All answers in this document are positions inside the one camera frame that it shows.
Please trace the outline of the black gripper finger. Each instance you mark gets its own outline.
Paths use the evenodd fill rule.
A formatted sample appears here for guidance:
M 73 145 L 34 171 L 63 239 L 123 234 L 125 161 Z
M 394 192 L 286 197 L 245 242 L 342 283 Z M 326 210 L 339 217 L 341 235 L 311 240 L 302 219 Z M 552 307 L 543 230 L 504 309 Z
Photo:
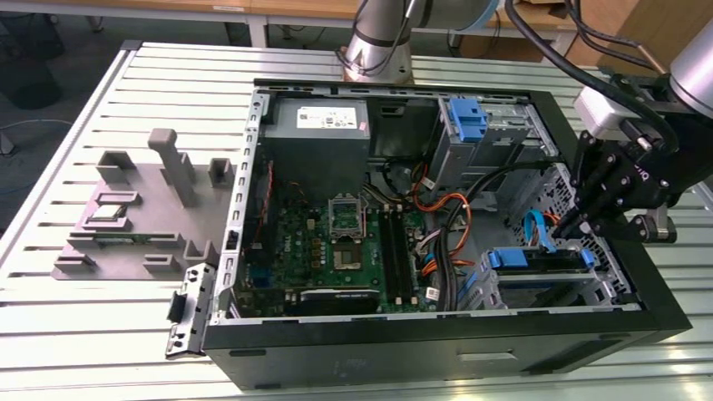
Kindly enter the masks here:
M 615 156 L 603 151 L 603 140 L 598 140 L 587 131 L 582 131 L 574 153 L 574 167 L 570 169 L 568 184 L 574 189 L 574 205 L 560 217 L 552 231 L 554 238 L 580 237 L 579 226 L 592 221 L 600 214 L 604 202 L 600 200 L 604 190 L 600 185 L 615 165 Z
M 587 180 L 576 189 L 576 211 L 596 236 L 635 242 L 674 242 L 668 193 L 634 177 Z

